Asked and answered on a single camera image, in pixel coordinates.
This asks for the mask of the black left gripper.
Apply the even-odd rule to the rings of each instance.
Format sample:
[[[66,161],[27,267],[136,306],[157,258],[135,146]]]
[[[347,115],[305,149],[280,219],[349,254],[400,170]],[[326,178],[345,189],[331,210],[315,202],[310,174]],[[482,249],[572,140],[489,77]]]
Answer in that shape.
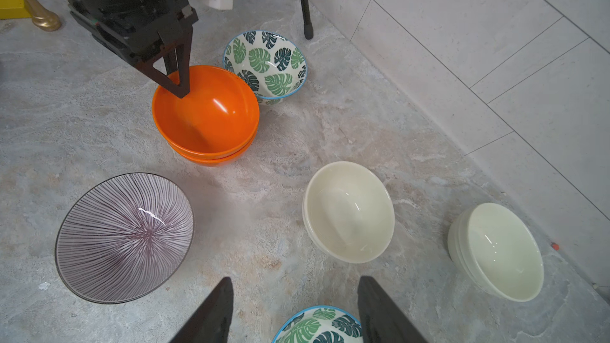
[[[190,93],[193,25],[188,0],[68,0],[100,44],[177,98]]]

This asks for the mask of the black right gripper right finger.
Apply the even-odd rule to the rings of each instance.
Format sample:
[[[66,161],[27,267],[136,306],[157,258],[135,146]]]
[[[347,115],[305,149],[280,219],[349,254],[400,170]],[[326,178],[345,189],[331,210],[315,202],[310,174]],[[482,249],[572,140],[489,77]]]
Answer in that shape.
[[[426,338],[373,277],[361,277],[357,296],[364,343],[427,343]]]

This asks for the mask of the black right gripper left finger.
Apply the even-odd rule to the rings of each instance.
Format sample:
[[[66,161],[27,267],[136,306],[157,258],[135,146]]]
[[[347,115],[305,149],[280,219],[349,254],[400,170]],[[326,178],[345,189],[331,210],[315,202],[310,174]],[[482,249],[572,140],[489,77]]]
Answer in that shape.
[[[170,342],[227,343],[233,310],[233,284],[224,277]]]

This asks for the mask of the green leaf pattern bowl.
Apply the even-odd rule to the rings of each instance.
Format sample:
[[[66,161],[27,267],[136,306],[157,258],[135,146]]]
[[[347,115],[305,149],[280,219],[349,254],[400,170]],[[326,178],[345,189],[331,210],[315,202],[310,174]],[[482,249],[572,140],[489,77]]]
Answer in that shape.
[[[363,341],[362,325],[352,314],[335,306],[312,306],[287,320],[272,343]]]

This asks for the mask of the cream ceramic bowl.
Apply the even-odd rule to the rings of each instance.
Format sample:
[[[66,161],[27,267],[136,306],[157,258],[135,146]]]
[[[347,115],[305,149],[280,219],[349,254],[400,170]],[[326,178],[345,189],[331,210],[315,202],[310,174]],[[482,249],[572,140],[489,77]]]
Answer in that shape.
[[[451,224],[447,245],[457,268],[490,295],[524,303],[542,290],[538,244],[524,222],[500,204],[462,212]]]
[[[349,264],[377,259],[392,241],[396,216],[381,180],[368,168],[336,161],[312,176],[302,202],[313,243]]]

